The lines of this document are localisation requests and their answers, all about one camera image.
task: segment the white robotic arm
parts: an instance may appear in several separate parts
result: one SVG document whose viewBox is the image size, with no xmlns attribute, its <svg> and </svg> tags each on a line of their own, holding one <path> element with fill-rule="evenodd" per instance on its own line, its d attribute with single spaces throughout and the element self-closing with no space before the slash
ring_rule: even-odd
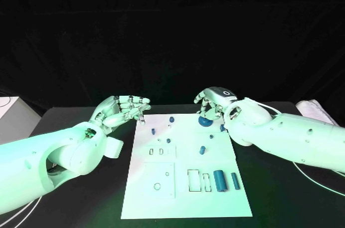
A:
<svg viewBox="0 0 345 228">
<path fill-rule="evenodd" d="M 144 124 L 148 102 L 135 96 L 111 96 L 95 108 L 89 122 L 0 146 L 0 214 L 88 174 L 102 156 L 118 157 L 122 141 L 106 135 L 131 118 Z M 56 164 L 49 171 L 46 159 Z"/>
<path fill-rule="evenodd" d="M 254 144 L 264 152 L 288 161 L 345 172 L 345 128 L 319 120 L 281 114 L 269 115 L 264 104 L 248 98 L 236 100 L 232 92 L 206 88 L 196 96 L 202 100 L 200 116 L 209 120 L 223 113 L 223 127 L 242 146 Z M 205 105 L 212 109 L 205 112 Z"/>
</svg>

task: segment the white cable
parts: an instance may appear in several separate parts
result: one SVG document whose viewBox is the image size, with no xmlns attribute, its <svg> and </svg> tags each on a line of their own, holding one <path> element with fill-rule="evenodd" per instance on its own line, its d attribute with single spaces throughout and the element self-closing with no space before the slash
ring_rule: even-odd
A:
<svg viewBox="0 0 345 228">
<path fill-rule="evenodd" d="M 259 106 L 262 106 L 262 107 L 267 107 L 267 108 L 269 108 L 277 114 L 281 114 L 281 112 L 275 109 L 275 108 L 272 108 L 272 107 L 269 107 L 269 106 L 267 106 L 267 105 L 264 105 L 262 103 L 259 103 L 259 102 L 256 102 L 256 101 L 254 101 L 254 100 L 251 100 L 249 98 L 246 98 L 245 97 L 245 99 L 246 100 L 249 100 L 251 102 L 254 102 L 256 105 L 259 105 Z"/>
<path fill-rule="evenodd" d="M 24 206 L 24 208 L 11 216 L 11 218 L 0 224 L 0 227 L 4 226 L 10 221 L 11 219 L 24 211 L 24 209 L 28 207 L 28 205 L 33 203 L 33 201 Z"/>
<path fill-rule="evenodd" d="M 297 167 L 298 171 L 301 172 L 301 174 L 306 176 L 306 178 L 316 183 L 320 187 L 323 187 L 324 189 L 327 189 L 329 191 L 334 192 L 336 194 L 345 196 L 340 192 L 336 192 L 334 190 L 332 190 L 330 188 L 324 187 L 320 183 L 317 183 L 307 175 L 306 173 L 300 170 L 300 168 Z"/>
<path fill-rule="evenodd" d="M 18 222 L 18 224 L 15 225 L 15 227 L 14 227 L 14 228 L 17 228 L 17 227 L 18 227 L 18 225 L 23 223 L 24 219 L 26 219 L 26 218 L 27 218 L 27 216 L 30 215 L 30 213 L 31 213 L 33 209 L 34 209 L 34 208 L 36 208 L 36 206 L 37 206 L 37 203 L 39 203 L 39 201 L 40 201 L 40 198 L 41 198 L 41 197 L 39 197 L 39 199 L 37 199 L 37 202 L 36 202 L 36 204 L 34 204 L 33 208 L 30 209 L 30 212 L 28 212 L 28 214 L 26 215 L 26 217 L 24 217 L 24 218 L 23 218 L 23 220 Z"/>
<path fill-rule="evenodd" d="M 345 174 L 342 174 L 339 171 L 332 170 L 334 173 L 337 173 L 340 176 L 345 177 Z"/>
</svg>

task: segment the black table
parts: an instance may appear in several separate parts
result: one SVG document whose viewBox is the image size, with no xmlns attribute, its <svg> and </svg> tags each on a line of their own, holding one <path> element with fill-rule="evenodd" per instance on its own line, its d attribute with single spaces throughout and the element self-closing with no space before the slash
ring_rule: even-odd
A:
<svg viewBox="0 0 345 228">
<path fill-rule="evenodd" d="M 265 104 L 281 112 L 298 114 L 288 102 Z M 153 106 L 145 114 L 193 113 L 197 109 L 199 105 Z M 44 113 L 31 135 L 72 127 L 88 120 L 92 111 L 93 107 L 52 108 Z M 103 157 L 90 174 L 76 177 L 44 195 L 20 227 L 345 227 L 345 197 L 313 184 L 291 162 L 262 152 L 255 146 L 242 147 L 233 142 L 252 217 L 121 220 L 134 131 L 132 120 L 109 134 L 124 141 L 118 159 Z M 0 216 L 0 223 L 15 211 Z M 13 219 L 8 227 L 18 223 L 26 213 L 27 211 Z"/>
</svg>

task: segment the black backdrop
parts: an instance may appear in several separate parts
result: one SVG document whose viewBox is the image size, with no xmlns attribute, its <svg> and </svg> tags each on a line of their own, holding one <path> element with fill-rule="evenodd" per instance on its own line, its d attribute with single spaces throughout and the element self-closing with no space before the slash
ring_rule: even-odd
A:
<svg viewBox="0 0 345 228">
<path fill-rule="evenodd" d="M 41 114 L 109 95 L 190 103 L 222 86 L 317 99 L 345 124 L 342 0 L 1 0 L 0 91 Z"/>
</svg>

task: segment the blue cylinder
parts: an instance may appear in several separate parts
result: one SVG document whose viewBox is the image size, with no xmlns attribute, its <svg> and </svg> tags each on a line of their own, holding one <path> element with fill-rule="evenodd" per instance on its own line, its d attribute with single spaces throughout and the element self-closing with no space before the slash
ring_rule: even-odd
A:
<svg viewBox="0 0 345 228">
<path fill-rule="evenodd" d="M 199 149 L 199 153 L 203 155 L 206 148 L 202 146 Z"/>
<path fill-rule="evenodd" d="M 239 189 L 239 184 L 238 184 L 238 179 L 236 179 L 236 175 L 235 175 L 233 172 L 231 173 L 231 176 L 232 176 L 232 181 L 233 181 L 235 189 L 238 190 Z"/>
<path fill-rule="evenodd" d="M 213 171 L 213 181 L 215 181 L 216 191 L 225 192 L 228 190 L 228 186 L 226 186 L 222 170 Z"/>
<path fill-rule="evenodd" d="M 206 118 L 203 118 L 203 117 L 200 117 L 199 116 L 199 125 L 202 126 L 202 127 L 209 127 L 210 125 L 212 125 L 212 123 L 213 123 L 213 121 L 212 120 L 207 120 Z"/>
</svg>

